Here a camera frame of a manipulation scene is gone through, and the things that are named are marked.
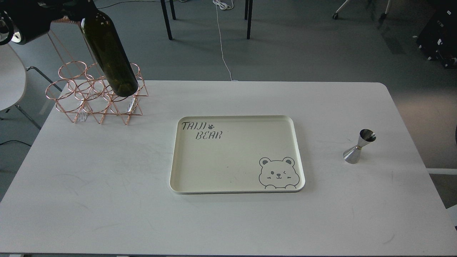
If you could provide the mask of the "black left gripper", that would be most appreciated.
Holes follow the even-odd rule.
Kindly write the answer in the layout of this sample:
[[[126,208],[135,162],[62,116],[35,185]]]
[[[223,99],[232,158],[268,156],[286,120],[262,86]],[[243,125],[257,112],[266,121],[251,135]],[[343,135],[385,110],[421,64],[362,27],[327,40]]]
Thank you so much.
[[[25,0],[21,5],[25,12],[22,23],[44,23],[68,19],[73,23],[80,23],[88,15],[97,11],[93,0]]]

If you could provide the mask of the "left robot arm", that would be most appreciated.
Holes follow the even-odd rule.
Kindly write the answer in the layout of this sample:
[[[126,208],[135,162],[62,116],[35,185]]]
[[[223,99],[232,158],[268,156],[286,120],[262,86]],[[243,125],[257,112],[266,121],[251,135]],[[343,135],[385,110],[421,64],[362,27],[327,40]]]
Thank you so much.
[[[25,45],[50,31],[50,25],[67,17],[79,22],[97,8],[92,0],[2,0],[1,45]]]

